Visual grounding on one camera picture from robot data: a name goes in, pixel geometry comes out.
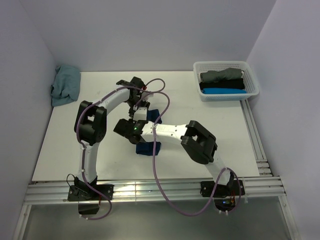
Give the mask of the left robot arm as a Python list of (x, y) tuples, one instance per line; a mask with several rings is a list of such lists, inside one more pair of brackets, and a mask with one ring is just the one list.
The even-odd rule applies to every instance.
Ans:
[(107, 116), (122, 103), (129, 106), (129, 119), (120, 119), (115, 127), (118, 134), (130, 135), (129, 127), (147, 119), (150, 103), (144, 100), (147, 84), (138, 77), (131, 81), (120, 80), (118, 88), (95, 102), (82, 101), (75, 120), (74, 131), (81, 146), (79, 173), (74, 177), (74, 188), (86, 200), (98, 195), (97, 156), (101, 141), (107, 133)]

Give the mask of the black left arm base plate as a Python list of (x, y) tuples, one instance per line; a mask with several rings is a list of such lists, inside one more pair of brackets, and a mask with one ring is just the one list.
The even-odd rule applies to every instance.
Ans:
[[(113, 184), (98, 184), (94, 188), (108, 197), (109, 200), (112, 200), (114, 192)], [(67, 197), (68, 202), (78, 202), (78, 213), (81, 215), (97, 214), (100, 209), (100, 201), (102, 200), (102, 196), (86, 185), (83, 188), (71, 185)]]

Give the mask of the dark blue t shirt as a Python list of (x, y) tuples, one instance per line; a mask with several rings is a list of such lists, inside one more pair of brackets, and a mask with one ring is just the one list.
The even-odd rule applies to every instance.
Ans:
[[(160, 116), (160, 112), (158, 109), (148, 110), (146, 120), (155, 122), (155, 120)], [(143, 156), (152, 156), (153, 155), (153, 146), (154, 142), (140, 142), (136, 145), (135, 153), (137, 155), (143, 155)], [(155, 155), (157, 156), (161, 150), (161, 142), (156, 142), (155, 147)]]

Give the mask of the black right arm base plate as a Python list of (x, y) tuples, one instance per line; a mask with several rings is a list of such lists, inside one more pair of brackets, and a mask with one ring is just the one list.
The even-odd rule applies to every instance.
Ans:
[[(214, 189), (214, 181), (201, 181), (200, 194), (204, 198), (209, 198)], [(232, 180), (228, 185), (218, 184), (213, 194), (215, 207), (222, 212), (231, 211), (236, 207), (236, 197), (246, 194), (242, 180)]]

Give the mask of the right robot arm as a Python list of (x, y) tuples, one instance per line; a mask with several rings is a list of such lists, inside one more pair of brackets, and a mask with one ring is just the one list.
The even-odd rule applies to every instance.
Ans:
[(122, 118), (113, 131), (135, 145), (151, 143), (154, 140), (181, 145), (194, 162), (207, 168), (220, 194), (227, 195), (234, 188), (235, 175), (221, 159), (216, 137), (195, 120), (188, 124), (168, 125)]

